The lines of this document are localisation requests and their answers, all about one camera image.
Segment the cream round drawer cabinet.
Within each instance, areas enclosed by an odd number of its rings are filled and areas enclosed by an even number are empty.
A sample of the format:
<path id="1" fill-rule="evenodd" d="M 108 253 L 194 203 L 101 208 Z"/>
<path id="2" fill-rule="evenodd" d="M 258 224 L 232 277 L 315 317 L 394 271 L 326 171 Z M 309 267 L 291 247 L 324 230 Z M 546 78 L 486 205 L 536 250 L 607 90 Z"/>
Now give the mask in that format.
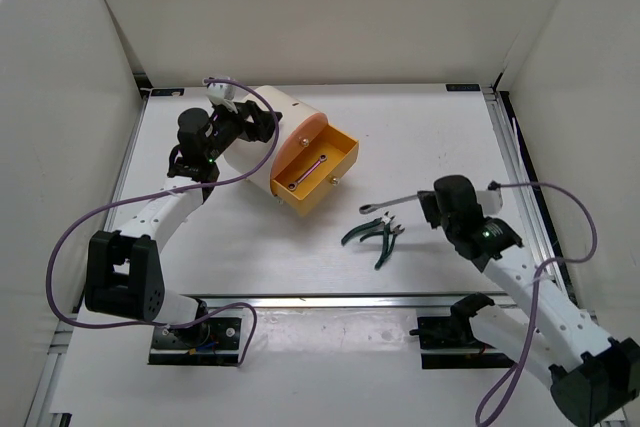
<path id="1" fill-rule="evenodd" d="M 275 110 L 280 111 L 283 116 L 292 114 L 296 119 L 304 119 L 305 117 L 314 113 L 323 113 L 317 109 L 311 107 L 305 102 L 296 99 L 287 93 L 273 87 L 273 86 L 261 86 L 256 89 L 256 92 L 268 101 L 269 105 Z M 267 143 L 261 142 L 246 142 L 243 140 L 236 140 L 223 154 L 226 163 L 239 173 L 246 173 L 254 168 L 267 154 L 271 148 L 273 140 L 271 139 Z M 248 179 L 257 185 L 260 189 L 268 192 L 271 195 L 275 195 L 276 191 L 271 186 L 275 179 L 270 178 L 271 166 L 274 160 L 274 155 L 278 141 L 274 152 L 269 159 L 257 170 L 254 174 L 248 177 Z M 300 154 L 309 150 L 307 147 Z"/>

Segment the pink top drawer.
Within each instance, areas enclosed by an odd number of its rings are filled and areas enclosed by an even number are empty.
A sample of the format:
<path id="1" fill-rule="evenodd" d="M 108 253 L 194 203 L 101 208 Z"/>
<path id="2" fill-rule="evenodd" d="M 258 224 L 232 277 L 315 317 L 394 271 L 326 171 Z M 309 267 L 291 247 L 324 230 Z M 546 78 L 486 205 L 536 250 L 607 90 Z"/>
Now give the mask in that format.
<path id="1" fill-rule="evenodd" d="M 275 179 L 311 142 L 328 126 L 324 113 L 314 113 L 304 119 L 292 114 L 284 115 L 280 121 L 279 139 L 270 178 Z"/>

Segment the yellow drawer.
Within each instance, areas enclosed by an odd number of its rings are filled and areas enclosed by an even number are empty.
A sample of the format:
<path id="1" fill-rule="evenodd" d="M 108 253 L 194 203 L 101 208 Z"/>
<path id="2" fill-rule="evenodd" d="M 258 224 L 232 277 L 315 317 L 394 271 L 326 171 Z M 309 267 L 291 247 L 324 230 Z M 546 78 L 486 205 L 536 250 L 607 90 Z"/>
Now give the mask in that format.
<path id="1" fill-rule="evenodd" d="M 311 143 L 311 148 L 300 154 L 272 182 L 276 194 L 300 216 L 305 216 L 340 183 L 342 177 L 355 164 L 359 141 L 334 126 L 326 127 Z M 327 160 L 320 165 L 295 191 L 287 186 L 306 171 L 320 155 Z"/>

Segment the silver ratchet wrench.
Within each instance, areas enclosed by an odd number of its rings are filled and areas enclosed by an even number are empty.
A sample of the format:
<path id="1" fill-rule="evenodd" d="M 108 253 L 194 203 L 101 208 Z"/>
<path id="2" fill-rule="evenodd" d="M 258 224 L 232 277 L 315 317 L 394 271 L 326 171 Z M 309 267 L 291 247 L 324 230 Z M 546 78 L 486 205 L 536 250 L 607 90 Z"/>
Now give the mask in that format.
<path id="1" fill-rule="evenodd" d="M 358 211 L 362 215 L 367 215 L 386 207 L 392 207 L 395 205 L 404 204 L 417 199 L 418 199 L 418 194 L 413 194 L 413 195 L 404 196 L 404 197 L 400 197 L 400 198 L 396 198 L 396 199 L 392 199 L 384 202 L 365 204 L 360 206 Z"/>

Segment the purple small wrench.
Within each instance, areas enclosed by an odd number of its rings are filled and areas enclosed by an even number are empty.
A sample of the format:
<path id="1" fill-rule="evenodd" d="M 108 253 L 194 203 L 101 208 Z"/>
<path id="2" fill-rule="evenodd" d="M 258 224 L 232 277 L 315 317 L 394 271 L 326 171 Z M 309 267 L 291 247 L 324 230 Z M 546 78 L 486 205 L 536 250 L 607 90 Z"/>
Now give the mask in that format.
<path id="1" fill-rule="evenodd" d="M 304 171 L 296 180 L 292 181 L 288 184 L 287 188 L 289 191 L 295 191 L 298 186 L 304 182 L 320 165 L 322 165 L 327 160 L 327 155 L 322 154 L 318 157 L 318 159 L 306 170 Z"/>

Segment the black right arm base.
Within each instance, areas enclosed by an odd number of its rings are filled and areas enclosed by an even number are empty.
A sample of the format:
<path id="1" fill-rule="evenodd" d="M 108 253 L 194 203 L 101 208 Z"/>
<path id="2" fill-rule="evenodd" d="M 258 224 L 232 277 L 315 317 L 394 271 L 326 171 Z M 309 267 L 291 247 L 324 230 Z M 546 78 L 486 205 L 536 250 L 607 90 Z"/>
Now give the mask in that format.
<path id="1" fill-rule="evenodd" d="M 409 331 L 423 370 L 508 369 L 513 361 L 493 346 L 457 331 L 451 317 L 424 316 Z"/>

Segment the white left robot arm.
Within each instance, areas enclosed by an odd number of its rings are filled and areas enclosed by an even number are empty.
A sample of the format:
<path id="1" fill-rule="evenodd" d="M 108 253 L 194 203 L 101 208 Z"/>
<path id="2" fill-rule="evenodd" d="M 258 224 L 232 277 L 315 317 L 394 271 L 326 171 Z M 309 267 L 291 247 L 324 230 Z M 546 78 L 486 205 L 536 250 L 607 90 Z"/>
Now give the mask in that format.
<path id="1" fill-rule="evenodd" d="M 274 148 L 282 114 L 252 100 L 218 101 L 190 108 L 177 120 L 177 144 L 169 154 L 159 195 L 118 229 L 99 231 L 88 246 L 85 305 L 92 312 L 176 326 L 191 347 L 204 344 L 211 324 L 200 301 L 166 289 L 160 254 L 180 225 L 211 195 L 218 158 L 233 144 Z"/>

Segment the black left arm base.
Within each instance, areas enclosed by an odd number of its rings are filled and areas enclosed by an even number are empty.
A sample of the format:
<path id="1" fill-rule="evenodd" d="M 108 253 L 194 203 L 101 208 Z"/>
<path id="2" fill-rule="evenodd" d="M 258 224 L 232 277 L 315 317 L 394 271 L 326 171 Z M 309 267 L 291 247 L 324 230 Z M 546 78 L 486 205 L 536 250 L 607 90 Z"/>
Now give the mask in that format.
<path id="1" fill-rule="evenodd" d="M 241 309 L 218 313 L 189 329 L 155 328 L 147 363 L 151 366 L 235 367 L 241 354 Z"/>

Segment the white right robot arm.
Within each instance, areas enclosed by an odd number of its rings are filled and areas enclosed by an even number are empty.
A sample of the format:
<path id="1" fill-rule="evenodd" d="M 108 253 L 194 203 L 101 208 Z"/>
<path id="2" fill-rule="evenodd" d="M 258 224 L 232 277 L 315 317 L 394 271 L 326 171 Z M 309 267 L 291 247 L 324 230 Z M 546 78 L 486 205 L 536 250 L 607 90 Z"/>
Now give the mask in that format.
<path id="1" fill-rule="evenodd" d="M 516 231 L 496 214 L 502 184 L 478 192 L 462 175 L 442 177 L 417 194 L 426 222 L 443 230 L 463 259 L 507 293 L 527 315 L 522 324 L 488 296 L 471 294 L 451 308 L 449 334 L 460 346 L 477 341 L 497 348 L 513 366 L 490 389 L 504 392 L 485 415 L 483 398 L 474 422 L 491 425 L 503 412 L 523 372 L 547 387 L 564 417 L 593 426 L 639 396 L 639 345 L 619 341 L 579 309 L 546 275 L 544 263 L 524 255 Z"/>

